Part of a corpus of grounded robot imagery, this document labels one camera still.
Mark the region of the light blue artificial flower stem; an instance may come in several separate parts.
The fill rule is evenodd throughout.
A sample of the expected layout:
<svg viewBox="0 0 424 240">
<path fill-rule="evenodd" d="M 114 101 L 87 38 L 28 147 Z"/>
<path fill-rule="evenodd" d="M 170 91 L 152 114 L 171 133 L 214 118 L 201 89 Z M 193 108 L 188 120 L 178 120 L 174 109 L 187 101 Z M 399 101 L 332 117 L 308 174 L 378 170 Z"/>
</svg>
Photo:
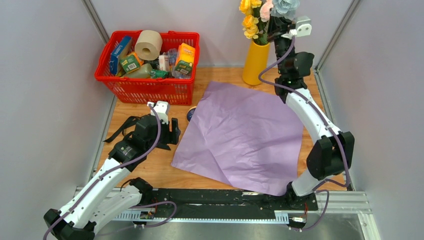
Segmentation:
<svg viewBox="0 0 424 240">
<path fill-rule="evenodd" d="M 286 18 L 293 20 L 296 10 L 300 6 L 299 0 L 272 0 L 273 7 L 270 10 L 270 15 L 277 18 Z"/>
</svg>

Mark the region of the pink artificial flower stem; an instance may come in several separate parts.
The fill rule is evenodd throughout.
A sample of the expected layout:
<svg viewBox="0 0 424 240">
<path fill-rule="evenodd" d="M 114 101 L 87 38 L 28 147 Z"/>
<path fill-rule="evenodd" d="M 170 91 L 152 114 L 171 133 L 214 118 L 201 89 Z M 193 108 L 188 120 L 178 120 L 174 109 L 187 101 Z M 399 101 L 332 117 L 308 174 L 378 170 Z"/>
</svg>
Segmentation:
<svg viewBox="0 0 424 240">
<path fill-rule="evenodd" d="M 259 16 L 262 22 L 267 22 L 271 18 L 271 10 L 274 7 L 272 0 L 266 0 L 260 7 Z"/>
</svg>

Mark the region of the yellow artificial flower bunch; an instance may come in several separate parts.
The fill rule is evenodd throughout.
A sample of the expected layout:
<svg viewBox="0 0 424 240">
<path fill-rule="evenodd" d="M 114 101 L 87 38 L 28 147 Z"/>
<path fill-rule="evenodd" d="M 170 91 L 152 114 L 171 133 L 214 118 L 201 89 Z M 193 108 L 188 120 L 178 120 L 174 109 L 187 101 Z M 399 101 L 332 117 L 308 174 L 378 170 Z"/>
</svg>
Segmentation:
<svg viewBox="0 0 424 240">
<path fill-rule="evenodd" d="M 267 20 L 263 21 L 260 14 L 264 3 L 263 0 L 241 0 L 239 3 L 239 11 L 244 14 L 241 22 L 243 34 L 247 39 L 253 40 L 259 46 L 268 44 Z"/>
</svg>

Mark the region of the black printed ribbon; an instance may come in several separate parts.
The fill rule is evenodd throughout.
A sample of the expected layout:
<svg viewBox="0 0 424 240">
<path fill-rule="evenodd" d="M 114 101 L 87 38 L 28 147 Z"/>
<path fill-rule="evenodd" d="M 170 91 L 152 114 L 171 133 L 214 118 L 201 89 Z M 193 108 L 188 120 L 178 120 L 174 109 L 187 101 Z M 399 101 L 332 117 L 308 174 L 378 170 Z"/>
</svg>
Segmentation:
<svg viewBox="0 0 424 240">
<path fill-rule="evenodd" d="M 119 134 L 125 136 L 125 130 L 134 126 L 137 121 L 140 119 L 139 116 L 130 116 L 128 117 L 124 123 L 107 139 L 103 140 L 104 143 L 111 143 L 114 139 L 116 139 Z"/>
</svg>

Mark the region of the pink purple wrapping paper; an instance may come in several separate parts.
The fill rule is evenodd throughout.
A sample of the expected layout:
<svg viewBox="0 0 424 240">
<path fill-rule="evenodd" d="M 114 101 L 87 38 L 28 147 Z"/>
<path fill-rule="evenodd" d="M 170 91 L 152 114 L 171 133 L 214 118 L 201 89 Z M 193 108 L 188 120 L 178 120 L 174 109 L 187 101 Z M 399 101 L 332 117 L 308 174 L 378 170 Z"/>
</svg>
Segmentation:
<svg viewBox="0 0 424 240">
<path fill-rule="evenodd" d="M 303 130 L 278 96 L 212 81 L 171 164 L 235 188 L 282 196 L 297 178 Z"/>
</svg>

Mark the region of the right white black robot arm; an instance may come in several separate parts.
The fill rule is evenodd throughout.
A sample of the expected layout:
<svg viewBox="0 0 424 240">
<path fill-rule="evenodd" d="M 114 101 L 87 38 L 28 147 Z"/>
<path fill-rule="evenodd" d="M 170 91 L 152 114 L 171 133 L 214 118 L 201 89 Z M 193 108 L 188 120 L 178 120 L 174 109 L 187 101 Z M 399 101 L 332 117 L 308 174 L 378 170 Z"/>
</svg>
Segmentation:
<svg viewBox="0 0 424 240">
<path fill-rule="evenodd" d="M 279 72 L 273 84 L 275 93 L 299 117 L 314 142 L 306 159 L 307 169 L 288 183 L 283 196 L 286 205 L 294 210 L 303 206 L 333 176 L 349 171 L 355 144 L 351 132 L 343 132 L 325 116 L 304 81 L 311 74 L 315 56 L 296 52 L 295 40 L 310 35 L 311 31 L 308 17 L 291 20 L 272 16 L 267 28 L 267 39 L 275 46 Z"/>
</svg>

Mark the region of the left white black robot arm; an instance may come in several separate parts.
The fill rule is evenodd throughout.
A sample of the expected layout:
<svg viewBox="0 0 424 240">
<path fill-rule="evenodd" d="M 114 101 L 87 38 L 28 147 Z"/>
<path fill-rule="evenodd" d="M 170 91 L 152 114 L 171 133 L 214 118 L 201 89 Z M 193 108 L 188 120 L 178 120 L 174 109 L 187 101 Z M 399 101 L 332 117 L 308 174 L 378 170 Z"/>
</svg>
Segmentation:
<svg viewBox="0 0 424 240">
<path fill-rule="evenodd" d="M 92 240 L 117 215 L 130 208 L 149 208 L 148 217 L 156 207 L 172 201 L 157 201 L 153 187 L 140 177 L 129 180 L 126 187 L 113 197 L 113 188 L 147 159 L 155 148 L 169 150 L 179 142 L 181 131 L 177 118 L 168 120 L 165 113 L 131 116 L 107 142 L 114 140 L 129 127 L 127 133 L 109 152 L 102 167 L 92 179 L 60 209 L 49 209 L 43 216 L 47 225 L 43 239 L 53 235 L 58 240 Z"/>
</svg>

